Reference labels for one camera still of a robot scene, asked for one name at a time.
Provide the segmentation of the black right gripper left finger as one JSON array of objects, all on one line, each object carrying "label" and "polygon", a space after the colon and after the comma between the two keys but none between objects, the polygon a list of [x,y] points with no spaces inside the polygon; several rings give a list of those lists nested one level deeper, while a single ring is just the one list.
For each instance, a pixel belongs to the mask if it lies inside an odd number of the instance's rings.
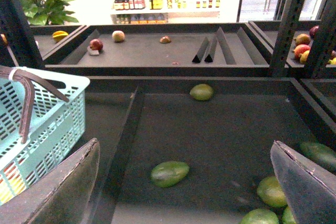
[{"label": "black right gripper left finger", "polygon": [[81,223],[100,161],[91,139],[41,180],[1,206],[1,223]]}]

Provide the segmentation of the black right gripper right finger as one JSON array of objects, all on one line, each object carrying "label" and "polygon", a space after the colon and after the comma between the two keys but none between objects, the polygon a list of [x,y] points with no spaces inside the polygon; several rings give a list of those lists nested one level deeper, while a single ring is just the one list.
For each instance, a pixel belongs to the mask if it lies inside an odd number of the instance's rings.
[{"label": "black right gripper right finger", "polygon": [[270,159],[296,223],[335,223],[334,174],[281,141]]}]

